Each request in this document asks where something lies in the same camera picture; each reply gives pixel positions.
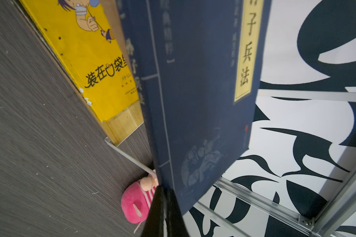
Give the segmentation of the navy book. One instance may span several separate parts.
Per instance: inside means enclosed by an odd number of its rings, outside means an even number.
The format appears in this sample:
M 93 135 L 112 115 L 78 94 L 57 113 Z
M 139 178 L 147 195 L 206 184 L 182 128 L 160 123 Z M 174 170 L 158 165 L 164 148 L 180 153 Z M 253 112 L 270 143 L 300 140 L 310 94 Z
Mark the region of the navy book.
M 189 211 L 249 148 L 271 1 L 117 1 L 159 184 Z

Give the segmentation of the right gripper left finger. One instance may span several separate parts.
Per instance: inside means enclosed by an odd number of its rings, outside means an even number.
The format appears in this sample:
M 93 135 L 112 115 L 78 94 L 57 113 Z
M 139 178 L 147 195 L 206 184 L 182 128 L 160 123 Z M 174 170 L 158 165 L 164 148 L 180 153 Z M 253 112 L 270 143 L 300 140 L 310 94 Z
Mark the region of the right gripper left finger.
M 141 237 L 163 237 L 165 215 L 164 188 L 158 186 Z

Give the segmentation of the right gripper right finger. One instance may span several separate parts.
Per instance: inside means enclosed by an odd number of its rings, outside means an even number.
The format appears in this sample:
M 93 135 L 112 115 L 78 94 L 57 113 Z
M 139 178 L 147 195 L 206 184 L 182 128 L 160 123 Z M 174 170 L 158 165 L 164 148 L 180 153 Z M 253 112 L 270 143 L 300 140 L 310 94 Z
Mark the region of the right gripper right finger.
M 166 189 L 166 223 L 168 237 L 189 237 L 174 190 Z

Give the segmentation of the yellow cartoon book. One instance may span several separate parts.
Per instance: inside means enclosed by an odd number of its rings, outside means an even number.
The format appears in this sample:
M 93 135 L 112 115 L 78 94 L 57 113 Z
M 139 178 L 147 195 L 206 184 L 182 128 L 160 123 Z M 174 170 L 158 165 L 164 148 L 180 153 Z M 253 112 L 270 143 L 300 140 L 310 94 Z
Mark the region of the yellow cartoon book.
M 100 122 L 138 100 L 100 1 L 21 1 Z

